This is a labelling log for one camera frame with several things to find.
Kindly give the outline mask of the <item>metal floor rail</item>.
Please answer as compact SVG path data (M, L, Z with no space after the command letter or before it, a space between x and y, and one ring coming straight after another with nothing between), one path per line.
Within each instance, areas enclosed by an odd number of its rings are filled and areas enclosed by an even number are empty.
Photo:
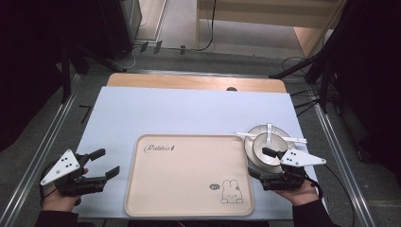
M83 75L72 77L72 94L61 103L54 94L28 123L17 141L0 152L0 227L31 227L40 210L38 179L43 167L59 153L54 148Z
M329 116L323 112L319 104L317 104L314 109L321 122L324 134L342 177L342 185L345 188L346 194L349 196L354 214L358 218L360 226L376 227L368 204L362 195L359 186L357 185L357 180L346 160L346 156L343 153L342 147L332 127Z

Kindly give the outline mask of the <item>person's right hand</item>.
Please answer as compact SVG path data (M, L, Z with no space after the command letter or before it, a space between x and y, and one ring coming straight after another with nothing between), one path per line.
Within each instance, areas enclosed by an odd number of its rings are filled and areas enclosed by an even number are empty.
M293 190L275 190L275 193L287 199L293 206L304 205L319 199L316 189L309 181L304 181L300 188Z

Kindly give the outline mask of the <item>pale blue table mat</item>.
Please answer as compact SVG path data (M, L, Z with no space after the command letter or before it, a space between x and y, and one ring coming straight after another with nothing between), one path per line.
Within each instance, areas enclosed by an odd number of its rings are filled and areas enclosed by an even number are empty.
M120 173L103 192L83 197L84 218L136 218L125 210L137 140L157 135L237 135L271 123L291 137L302 132L287 93L104 87L101 89L78 152L98 148L105 156L88 165L92 176L115 166ZM166 217L177 219L289 219L291 205L250 177L253 211L247 216Z

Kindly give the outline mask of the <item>dark cabinet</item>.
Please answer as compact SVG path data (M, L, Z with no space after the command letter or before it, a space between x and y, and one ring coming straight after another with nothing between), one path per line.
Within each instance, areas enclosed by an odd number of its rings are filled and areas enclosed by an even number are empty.
M98 0L101 15L100 47L106 58L119 60L133 50L142 12L139 0Z

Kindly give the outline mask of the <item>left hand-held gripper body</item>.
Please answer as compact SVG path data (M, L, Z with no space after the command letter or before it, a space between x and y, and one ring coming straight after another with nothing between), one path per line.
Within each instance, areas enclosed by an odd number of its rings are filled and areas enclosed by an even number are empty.
M102 192L107 183L106 177L85 177L84 166L88 161L91 161L88 154L78 154L68 149L50 165L51 168L42 176L40 185L53 183L61 195L68 197Z

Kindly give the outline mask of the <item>beige tray with rabbit print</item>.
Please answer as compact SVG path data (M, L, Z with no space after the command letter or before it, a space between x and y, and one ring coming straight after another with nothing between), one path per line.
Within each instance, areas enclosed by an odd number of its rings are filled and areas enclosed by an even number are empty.
M253 192L243 140L234 135L141 136L125 210L136 218L249 215Z

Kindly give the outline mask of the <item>wooden table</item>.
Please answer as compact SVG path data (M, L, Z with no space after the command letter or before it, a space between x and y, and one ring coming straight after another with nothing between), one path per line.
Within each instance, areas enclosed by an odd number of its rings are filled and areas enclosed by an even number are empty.
M192 89L264 93L285 93L287 91L284 82L279 79L246 79L218 76L163 75L161 73L114 73L109 77L107 85L109 87Z

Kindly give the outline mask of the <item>long white utensil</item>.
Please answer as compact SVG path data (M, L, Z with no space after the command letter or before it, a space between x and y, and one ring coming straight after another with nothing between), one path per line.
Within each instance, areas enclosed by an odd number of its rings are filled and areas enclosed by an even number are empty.
M245 136L251 138L256 138L259 135L256 133L248 133L248 132L236 132L236 134L239 136ZM307 140L304 138L285 137L285 136L279 136L279 137L288 142L307 144Z

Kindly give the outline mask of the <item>person's left hand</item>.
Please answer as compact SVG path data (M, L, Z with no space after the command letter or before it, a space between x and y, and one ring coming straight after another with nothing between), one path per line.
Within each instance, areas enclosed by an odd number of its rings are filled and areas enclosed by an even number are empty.
M43 211L72 212L80 196L68 197L60 194L54 184L45 189Z

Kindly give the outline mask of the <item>light wooden furniture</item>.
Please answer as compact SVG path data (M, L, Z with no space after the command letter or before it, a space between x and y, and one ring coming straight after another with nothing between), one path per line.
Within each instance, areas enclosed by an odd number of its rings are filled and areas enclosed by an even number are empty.
M197 0L196 41L207 11L219 21L291 26L304 56L314 55L348 0Z

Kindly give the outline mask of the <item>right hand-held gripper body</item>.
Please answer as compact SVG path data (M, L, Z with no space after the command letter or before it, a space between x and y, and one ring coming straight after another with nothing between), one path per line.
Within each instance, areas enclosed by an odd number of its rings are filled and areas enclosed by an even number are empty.
M295 148L281 151L279 159L282 172L275 177L261 177L260 183L265 190L290 190L300 188L307 179L306 166L325 165L326 160Z

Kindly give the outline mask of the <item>small white bowl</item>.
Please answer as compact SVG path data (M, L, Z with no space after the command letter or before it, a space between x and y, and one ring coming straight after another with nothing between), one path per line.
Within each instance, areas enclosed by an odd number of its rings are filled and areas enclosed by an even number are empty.
M286 151L288 149L288 144L279 135L271 135L271 143L268 145L266 143L267 134L261 133L253 140L253 154L257 161L260 161L266 166L279 166L280 160L278 158L272 158L268 155L262 153L262 148L271 148L276 151Z

